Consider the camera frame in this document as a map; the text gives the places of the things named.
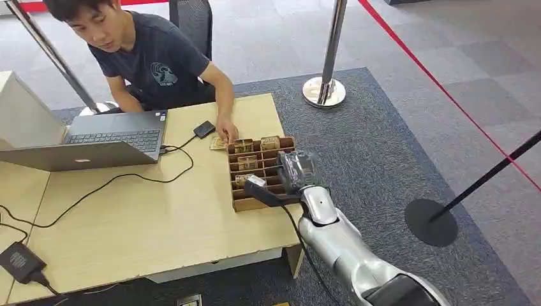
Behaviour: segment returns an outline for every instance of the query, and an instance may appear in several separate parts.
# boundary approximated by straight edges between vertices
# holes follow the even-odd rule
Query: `dark gray rug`
[[[454,209],[461,232],[450,247],[430,247],[410,234],[404,223],[409,201],[423,197],[446,202],[453,193],[370,72],[338,71],[335,77],[345,84],[348,97],[332,110],[303,102],[300,88],[309,77],[242,84],[235,90],[239,96],[272,92],[286,134],[295,137],[298,148],[319,155],[335,204],[374,252],[427,278],[452,305],[531,305],[462,206]],[[56,112],[66,122],[73,113]],[[345,301],[341,286],[317,262],[331,290]],[[194,293],[203,295],[205,306],[332,304],[306,261],[294,281],[284,259],[275,259],[161,285],[135,280],[62,305],[173,306],[176,299]],[[50,305],[53,300],[27,305]]]

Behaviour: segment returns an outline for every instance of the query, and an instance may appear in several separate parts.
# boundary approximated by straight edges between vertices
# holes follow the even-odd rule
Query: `black chair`
[[[169,20],[212,60],[212,9],[208,0],[169,0]]]

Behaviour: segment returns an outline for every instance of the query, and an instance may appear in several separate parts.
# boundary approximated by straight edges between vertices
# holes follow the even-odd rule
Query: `black hair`
[[[43,2],[51,15],[60,21],[73,20],[85,6],[96,11],[100,4],[113,6],[112,0],[43,0]]]

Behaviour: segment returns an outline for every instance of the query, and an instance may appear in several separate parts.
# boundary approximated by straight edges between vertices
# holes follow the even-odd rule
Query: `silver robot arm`
[[[301,201],[304,215],[298,229],[302,239],[332,269],[358,306],[450,305],[427,280],[396,268],[370,250],[359,230],[334,206],[328,190],[314,184],[318,176],[310,154],[281,152],[277,164],[288,196],[272,194],[255,175],[246,181],[244,190],[271,207]]]
[[[376,256],[359,230],[336,208],[326,188],[302,189],[308,215],[299,220],[302,239],[353,295],[358,306],[449,306],[427,280]]]

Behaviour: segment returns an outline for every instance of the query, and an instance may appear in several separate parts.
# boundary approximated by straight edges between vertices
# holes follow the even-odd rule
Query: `banknote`
[[[235,175],[235,184],[237,184],[238,187],[242,188],[244,187],[244,184],[246,181],[253,175],[253,173],[250,174],[242,174],[242,175]]]
[[[253,140],[252,139],[240,139],[233,142],[235,147],[235,153],[247,153],[253,152]]]
[[[256,155],[239,157],[237,161],[239,162],[239,171],[252,170],[257,168]]]
[[[262,137],[261,138],[261,151],[280,149],[280,137]]]
[[[223,150],[225,148],[227,148],[227,143],[223,142],[219,136],[212,139],[211,150]]]

